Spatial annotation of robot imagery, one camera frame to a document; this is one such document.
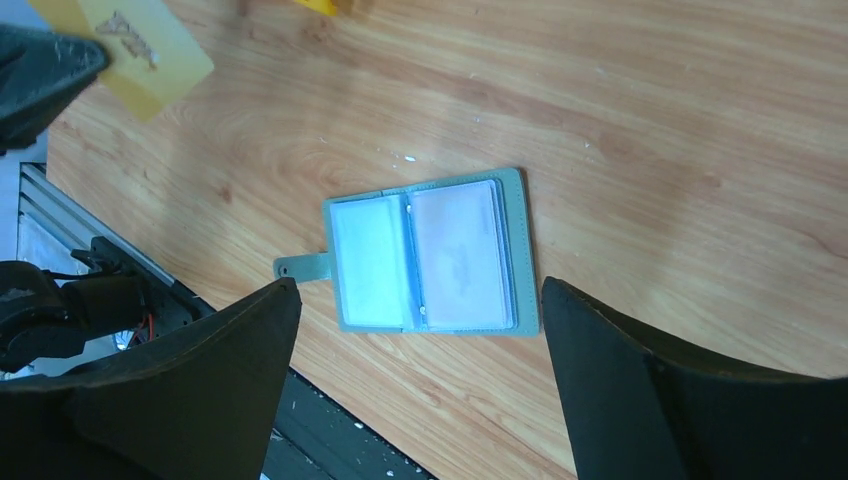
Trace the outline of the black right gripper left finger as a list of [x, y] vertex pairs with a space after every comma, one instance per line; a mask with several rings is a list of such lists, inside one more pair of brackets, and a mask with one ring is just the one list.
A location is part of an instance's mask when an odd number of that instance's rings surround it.
[[1, 385], [5, 479], [256, 479], [298, 331], [278, 279], [157, 340]]

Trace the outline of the pale card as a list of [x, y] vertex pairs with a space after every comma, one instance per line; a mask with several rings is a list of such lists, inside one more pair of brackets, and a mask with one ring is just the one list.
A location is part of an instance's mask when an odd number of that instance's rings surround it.
[[433, 331], [513, 326], [498, 185], [483, 180], [409, 195], [424, 320]]

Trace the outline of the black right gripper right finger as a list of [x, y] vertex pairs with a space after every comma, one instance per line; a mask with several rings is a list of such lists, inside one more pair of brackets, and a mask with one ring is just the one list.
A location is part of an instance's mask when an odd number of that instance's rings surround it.
[[847, 381], [732, 358], [549, 277], [542, 317], [581, 479], [843, 479]]

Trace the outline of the teal card holder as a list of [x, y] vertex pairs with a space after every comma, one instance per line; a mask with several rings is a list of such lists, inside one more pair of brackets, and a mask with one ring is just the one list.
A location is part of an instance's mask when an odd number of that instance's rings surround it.
[[532, 337], [541, 330], [525, 179], [502, 168], [327, 199], [327, 248], [277, 277], [330, 281], [353, 333]]

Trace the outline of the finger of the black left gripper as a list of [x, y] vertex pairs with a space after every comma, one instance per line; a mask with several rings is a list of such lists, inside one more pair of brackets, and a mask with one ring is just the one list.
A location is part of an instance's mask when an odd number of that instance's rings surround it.
[[26, 149], [110, 66], [98, 42], [1, 25], [1, 153]]

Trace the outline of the tan card with logo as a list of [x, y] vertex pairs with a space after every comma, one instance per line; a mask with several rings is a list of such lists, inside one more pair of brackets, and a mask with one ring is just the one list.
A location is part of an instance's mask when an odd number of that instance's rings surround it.
[[180, 100], [214, 64], [162, 1], [42, 0], [30, 5], [56, 32], [100, 43], [100, 81], [141, 121]]

